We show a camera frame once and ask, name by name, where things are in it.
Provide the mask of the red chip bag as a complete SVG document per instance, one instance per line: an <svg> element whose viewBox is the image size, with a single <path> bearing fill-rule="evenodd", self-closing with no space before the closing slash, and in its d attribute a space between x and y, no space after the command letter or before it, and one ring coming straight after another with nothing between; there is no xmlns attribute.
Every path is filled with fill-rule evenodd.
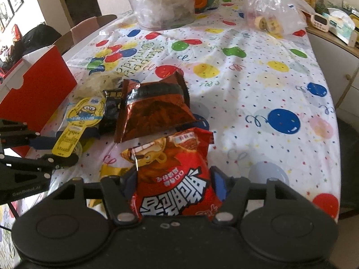
<svg viewBox="0 0 359 269"><path fill-rule="evenodd" d="M131 208L144 216L206 216L222 205L212 185L208 149L211 131L190 128L144 145L121 156L136 168Z"/></svg>

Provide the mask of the yellow minion snack pack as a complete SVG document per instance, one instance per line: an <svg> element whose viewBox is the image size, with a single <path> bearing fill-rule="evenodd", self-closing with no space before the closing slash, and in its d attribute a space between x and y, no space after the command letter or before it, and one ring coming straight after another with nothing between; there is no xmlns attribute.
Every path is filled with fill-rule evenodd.
<svg viewBox="0 0 359 269"><path fill-rule="evenodd" d="M86 128L100 123L104 109L105 99L103 97L86 97L80 100L67 113L68 125L52 148L52 153L55 156L69 157Z"/></svg>

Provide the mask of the brown foil snack bag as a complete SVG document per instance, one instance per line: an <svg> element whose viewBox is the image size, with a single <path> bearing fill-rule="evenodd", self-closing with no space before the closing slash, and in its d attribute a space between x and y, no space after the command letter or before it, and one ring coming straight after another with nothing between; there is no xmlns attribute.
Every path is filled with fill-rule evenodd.
<svg viewBox="0 0 359 269"><path fill-rule="evenodd" d="M147 83L124 80L114 141L123 143L195 121L179 72Z"/></svg>

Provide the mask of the black snack packet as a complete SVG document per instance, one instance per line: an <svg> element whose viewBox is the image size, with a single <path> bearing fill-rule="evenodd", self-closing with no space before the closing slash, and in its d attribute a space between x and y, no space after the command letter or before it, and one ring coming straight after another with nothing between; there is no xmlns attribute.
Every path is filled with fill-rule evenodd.
<svg viewBox="0 0 359 269"><path fill-rule="evenodd" d="M105 97L105 108L103 118L99 123L100 135L114 132L116 129L122 101L122 87L103 90L103 95Z"/></svg>

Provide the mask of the red cardboard box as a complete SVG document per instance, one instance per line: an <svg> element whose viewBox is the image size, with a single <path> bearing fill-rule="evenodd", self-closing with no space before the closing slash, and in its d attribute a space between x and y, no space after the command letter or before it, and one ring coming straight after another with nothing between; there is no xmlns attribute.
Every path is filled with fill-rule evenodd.
<svg viewBox="0 0 359 269"><path fill-rule="evenodd" d="M1 118L41 132L76 85L56 46L24 55L1 84Z"/></svg>

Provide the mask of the balloon print tablecloth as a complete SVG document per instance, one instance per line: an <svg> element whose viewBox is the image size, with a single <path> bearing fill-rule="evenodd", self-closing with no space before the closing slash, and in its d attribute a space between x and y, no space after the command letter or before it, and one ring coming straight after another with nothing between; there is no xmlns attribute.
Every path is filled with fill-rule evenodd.
<svg viewBox="0 0 359 269"><path fill-rule="evenodd" d="M94 74L138 83L179 72L196 121L123 143L86 128L50 171L47 191L1 205L1 267L331 268L341 191L339 135L326 80L304 29L249 27L245 0L217 0L194 22L146 30L134 14L62 56L77 85ZM56 142L79 101L41 130ZM122 193L121 153L190 128L211 131L208 167L236 180L212 219L144 216Z"/></svg>

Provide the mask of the black jacket pile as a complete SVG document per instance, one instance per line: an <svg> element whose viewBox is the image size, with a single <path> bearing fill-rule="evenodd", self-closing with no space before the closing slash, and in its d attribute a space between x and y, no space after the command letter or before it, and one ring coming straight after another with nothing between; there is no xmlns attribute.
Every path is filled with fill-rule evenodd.
<svg viewBox="0 0 359 269"><path fill-rule="evenodd" d="M8 60L10 67L16 64L24 55L52 45L60 37L61 34L53 27L46 24L37 25L14 44Z"/></svg>

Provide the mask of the wooden chair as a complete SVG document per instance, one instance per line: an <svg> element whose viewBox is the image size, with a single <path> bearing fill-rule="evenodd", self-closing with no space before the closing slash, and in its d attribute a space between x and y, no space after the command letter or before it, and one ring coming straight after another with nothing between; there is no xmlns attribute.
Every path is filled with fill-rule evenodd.
<svg viewBox="0 0 359 269"><path fill-rule="evenodd" d="M115 14L90 17L73 26L68 33L61 36L53 45L57 47L60 54L64 54L86 37L116 19Z"/></svg>

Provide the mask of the white cabinet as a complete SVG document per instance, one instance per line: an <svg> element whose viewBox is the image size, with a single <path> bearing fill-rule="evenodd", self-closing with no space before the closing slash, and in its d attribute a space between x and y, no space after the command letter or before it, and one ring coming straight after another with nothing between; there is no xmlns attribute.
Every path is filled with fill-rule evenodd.
<svg viewBox="0 0 359 269"><path fill-rule="evenodd" d="M335 108L339 108L358 74L358 52L330 33L312 27L306 31Z"/></svg>

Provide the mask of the clear bag with white contents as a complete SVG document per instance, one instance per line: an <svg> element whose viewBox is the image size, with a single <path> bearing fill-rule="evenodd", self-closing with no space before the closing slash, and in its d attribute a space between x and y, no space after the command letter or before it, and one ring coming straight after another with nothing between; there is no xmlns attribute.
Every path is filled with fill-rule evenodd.
<svg viewBox="0 0 359 269"><path fill-rule="evenodd" d="M168 30L194 22L195 0L128 0L141 28Z"/></svg>

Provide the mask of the clear bag with tape rolls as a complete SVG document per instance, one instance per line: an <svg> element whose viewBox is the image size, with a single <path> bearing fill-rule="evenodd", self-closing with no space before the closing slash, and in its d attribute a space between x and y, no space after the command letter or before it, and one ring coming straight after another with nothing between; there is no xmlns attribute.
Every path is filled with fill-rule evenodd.
<svg viewBox="0 0 359 269"><path fill-rule="evenodd" d="M248 26L272 35L285 36L307 27L314 9L304 0L246 0Z"/></svg>

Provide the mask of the white digital timer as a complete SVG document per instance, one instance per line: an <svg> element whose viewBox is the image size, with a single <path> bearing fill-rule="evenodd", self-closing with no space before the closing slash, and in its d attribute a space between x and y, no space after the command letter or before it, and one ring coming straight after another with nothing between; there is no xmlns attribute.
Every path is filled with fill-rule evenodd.
<svg viewBox="0 0 359 269"><path fill-rule="evenodd" d="M316 13L310 17L311 25L322 32L329 31L329 21L326 17Z"/></svg>

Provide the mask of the tissue box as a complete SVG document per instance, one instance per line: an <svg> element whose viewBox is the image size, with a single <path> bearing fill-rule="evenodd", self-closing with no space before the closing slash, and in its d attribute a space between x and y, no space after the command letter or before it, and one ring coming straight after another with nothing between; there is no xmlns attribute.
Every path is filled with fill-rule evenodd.
<svg viewBox="0 0 359 269"><path fill-rule="evenodd" d="M344 11L337 8L328 8L323 15L329 21L329 31L349 47L355 47L358 33L355 23Z"/></svg>

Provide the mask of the framed wall pictures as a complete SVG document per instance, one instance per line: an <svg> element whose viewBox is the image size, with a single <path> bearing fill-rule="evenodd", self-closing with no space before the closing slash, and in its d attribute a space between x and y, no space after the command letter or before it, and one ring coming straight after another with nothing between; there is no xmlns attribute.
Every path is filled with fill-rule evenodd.
<svg viewBox="0 0 359 269"><path fill-rule="evenodd" d="M1 32L9 25L24 0L0 0Z"/></svg>

